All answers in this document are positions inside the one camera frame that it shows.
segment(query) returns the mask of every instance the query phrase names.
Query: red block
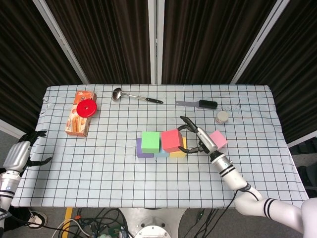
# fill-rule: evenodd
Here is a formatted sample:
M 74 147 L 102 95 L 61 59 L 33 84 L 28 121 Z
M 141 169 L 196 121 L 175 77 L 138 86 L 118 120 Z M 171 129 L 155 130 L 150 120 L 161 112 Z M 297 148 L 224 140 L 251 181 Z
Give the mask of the red block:
M 169 153 L 179 151 L 178 146 L 183 147 L 183 138 L 178 129 L 162 132 L 161 140 L 163 150 Z

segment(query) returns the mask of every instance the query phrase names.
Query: black stripe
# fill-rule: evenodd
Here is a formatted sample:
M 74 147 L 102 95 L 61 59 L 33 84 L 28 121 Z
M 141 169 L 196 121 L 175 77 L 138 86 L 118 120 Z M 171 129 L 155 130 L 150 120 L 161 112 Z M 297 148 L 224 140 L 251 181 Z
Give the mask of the black stripe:
M 269 207 L 270 207 L 270 205 L 272 204 L 272 202 L 274 202 L 276 199 L 272 199 L 270 202 L 269 202 L 269 204 L 268 204 L 268 206 L 267 206 L 267 215 L 268 215 L 268 217 L 272 220 L 272 218 L 271 218 L 271 216 L 269 215 Z
M 267 214 L 266 214 L 266 204 L 268 201 L 270 201 L 272 198 L 268 198 L 265 203 L 264 203 L 264 206 L 263 206 L 263 211 L 264 211 L 264 215 L 268 218 Z
M 227 168 L 225 168 L 223 171 L 221 171 L 219 174 L 222 174 L 223 172 L 225 172 L 227 169 L 231 168 L 233 165 L 228 166 Z
M 15 192 L 8 191 L 8 190 L 0 190 L 0 192 L 7 192 L 7 193 L 11 193 L 12 195 L 14 195 L 14 194 L 15 194 Z
M 235 170 L 236 168 L 233 167 L 232 169 L 230 169 L 228 172 L 224 173 L 223 175 L 221 175 L 221 177 L 223 178 L 224 176 L 226 176 L 228 173 L 230 173 L 231 171 Z
M 8 197 L 8 198 L 12 198 L 13 199 L 13 196 L 9 196 L 9 195 L 0 195 L 0 197 Z

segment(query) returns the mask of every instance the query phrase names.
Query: light blue block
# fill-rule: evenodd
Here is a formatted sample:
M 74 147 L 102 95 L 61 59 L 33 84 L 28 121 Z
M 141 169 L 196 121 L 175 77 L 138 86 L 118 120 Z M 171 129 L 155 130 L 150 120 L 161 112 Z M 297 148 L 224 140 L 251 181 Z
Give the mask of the light blue block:
M 161 140 L 159 140 L 159 152 L 154 153 L 153 157 L 169 157 L 169 152 L 166 152 L 165 150 L 163 150 Z

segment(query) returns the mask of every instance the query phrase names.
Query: purple block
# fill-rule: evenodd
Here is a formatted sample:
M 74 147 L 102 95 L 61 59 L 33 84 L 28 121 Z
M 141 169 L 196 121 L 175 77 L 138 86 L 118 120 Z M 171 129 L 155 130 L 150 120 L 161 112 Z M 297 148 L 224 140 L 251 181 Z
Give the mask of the purple block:
M 138 158 L 153 158 L 153 154 L 142 153 L 141 145 L 142 145 L 141 138 L 137 138 L 137 156 L 138 156 Z

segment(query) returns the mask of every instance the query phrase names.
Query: pink block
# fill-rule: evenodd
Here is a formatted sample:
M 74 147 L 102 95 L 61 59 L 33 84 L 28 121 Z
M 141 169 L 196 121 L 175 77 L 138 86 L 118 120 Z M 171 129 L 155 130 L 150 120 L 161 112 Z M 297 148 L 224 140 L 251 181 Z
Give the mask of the pink block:
M 178 146 L 183 147 L 183 138 L 178 129 L 162 132 L 161 139 L 163 150 L 169 153 L 179 151 Z
M 227 143 L 226 138 L 218 130 L 211 133 L 210 138 L 216 144 L 218 149 L 222 148 Z

